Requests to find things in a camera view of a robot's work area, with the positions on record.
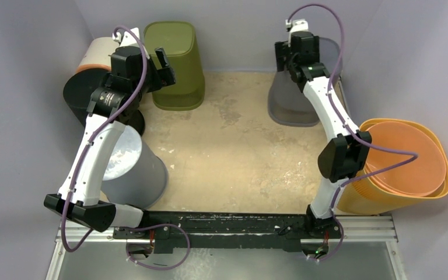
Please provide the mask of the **yellow mesh waste bin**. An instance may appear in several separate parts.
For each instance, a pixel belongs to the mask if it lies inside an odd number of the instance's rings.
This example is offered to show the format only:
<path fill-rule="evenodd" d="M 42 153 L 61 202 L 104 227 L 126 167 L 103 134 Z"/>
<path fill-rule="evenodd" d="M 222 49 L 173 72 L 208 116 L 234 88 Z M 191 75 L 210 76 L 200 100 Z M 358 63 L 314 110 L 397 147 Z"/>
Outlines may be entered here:
<path fill-rule="evenodd" d="M 369 151 L 358 181 L 339 196 L 337 209 L 357 215 L 377 215 L 448 194 L 448 160 L 437 136 L 425 126 L 407 120 L 373 118 L 360 125 L 372 143 L 385 148 L 415 152 L 418 158 L 403 166 L 365 177 L 407 160 L 407 155 Z"/>

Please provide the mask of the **light grey smooth bucket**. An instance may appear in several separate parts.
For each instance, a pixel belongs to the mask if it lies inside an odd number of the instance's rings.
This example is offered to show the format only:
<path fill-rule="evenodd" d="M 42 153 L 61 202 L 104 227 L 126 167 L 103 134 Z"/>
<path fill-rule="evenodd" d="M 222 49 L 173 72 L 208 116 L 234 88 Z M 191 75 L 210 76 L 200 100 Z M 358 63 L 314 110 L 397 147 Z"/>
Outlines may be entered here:
<path fill-rule="evenodd" d="M 118 139 L 101 186 L 108 201 L 146 209 L 164 194 L 169 174 L 139 133 L 127 126 Z"/>

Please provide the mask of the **olive green waste bin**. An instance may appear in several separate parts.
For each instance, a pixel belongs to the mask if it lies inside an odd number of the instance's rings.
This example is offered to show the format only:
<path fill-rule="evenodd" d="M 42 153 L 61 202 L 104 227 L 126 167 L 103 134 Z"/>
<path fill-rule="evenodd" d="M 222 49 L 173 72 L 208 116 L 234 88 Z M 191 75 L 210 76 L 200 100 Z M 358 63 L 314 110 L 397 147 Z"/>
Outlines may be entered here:
<path fill-rule="evenodd" d="M 205 77 L 194 26 L 182 21 L 159 21 L 148 24 L 143 34 L 155 65 L 161 66 L 155 49 L 162 47 L 176 78 L 174 85 L 152 92 L 155 106 L 169 111 L 199 107 L 204 101 Z"/>

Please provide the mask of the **black ribbed waste bin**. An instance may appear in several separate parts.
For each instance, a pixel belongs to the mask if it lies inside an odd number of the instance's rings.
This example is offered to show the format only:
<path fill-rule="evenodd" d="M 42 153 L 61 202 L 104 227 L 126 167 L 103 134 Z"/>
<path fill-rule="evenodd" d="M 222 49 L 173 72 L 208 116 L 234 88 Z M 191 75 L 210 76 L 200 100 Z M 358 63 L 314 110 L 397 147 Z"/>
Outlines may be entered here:
<path fill-rule="evenodd" d="M 72 76 L 63 88 L 63 98 L 82 127 L 86 125 L 87 107 L 91 94 L 100 86 L 102 79 L 108 73 L 103 68 L 90 68 L 80 71 Z M 125 109 L 120 117 L 127 120 L 127 125 L 132 126 L 140 136 L 145 132 L 145 119 L 138 108 L 131 103 L 131 107 Z"/>

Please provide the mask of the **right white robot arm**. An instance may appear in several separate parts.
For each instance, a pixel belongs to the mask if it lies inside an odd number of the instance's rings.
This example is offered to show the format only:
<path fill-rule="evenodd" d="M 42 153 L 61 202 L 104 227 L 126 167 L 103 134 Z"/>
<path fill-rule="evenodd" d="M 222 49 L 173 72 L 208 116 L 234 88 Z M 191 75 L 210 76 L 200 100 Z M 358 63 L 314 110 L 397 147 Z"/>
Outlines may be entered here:
<path fill-rule="evenodd" d="M 285 85 L 280 93 L 295 101 L 294 108 L 305 105 L 318 117 L 327 144 L 317 159 L 322 176 L 318 192 L 308 206 L 314 219 L 333 216 L 337 195 L 346 183 L 363 169 L 369 148 L 358 138 L 371 142 L 349 118 L 339 98 L 329 89 L 329 73 L 320 61 L 320 39 L 309 31 L 294 31 L 288 41 L 275 43 L 276 67 Z"/>

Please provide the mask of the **dark grey mesh bin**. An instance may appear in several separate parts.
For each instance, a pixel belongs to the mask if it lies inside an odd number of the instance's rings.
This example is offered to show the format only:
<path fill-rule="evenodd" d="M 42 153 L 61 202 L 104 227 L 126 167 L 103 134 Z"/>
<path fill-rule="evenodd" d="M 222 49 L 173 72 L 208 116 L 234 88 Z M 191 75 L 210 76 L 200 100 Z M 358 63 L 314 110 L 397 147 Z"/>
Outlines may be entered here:
<path fill-rule="evenodd" d="M 320 62 L 332 72 L 340 53 L 334 40 L 320 37 Z M 276 123 L 291 127 L 312 127 L 320 122 L 312 104 L 304 97 L 286 70 L 276 72 L 268 92 L 268 114 Z"/>

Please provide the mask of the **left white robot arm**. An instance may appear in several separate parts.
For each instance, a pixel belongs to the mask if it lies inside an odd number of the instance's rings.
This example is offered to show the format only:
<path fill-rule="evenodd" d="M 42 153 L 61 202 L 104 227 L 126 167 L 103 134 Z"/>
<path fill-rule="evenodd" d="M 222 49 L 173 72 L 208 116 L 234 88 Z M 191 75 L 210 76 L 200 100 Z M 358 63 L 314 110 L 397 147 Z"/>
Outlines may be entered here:
<path fill-rule="evenodd" d="M 145 210 L 169 184 L 163 160 L 131 124 L 147 92 L 174 83 L 171 67 L 157 68 L 144 46 L 118 47 L 86 106 L 85 130 L 73 166 L 44 206 L 103 232 L 138 227 Z"/>

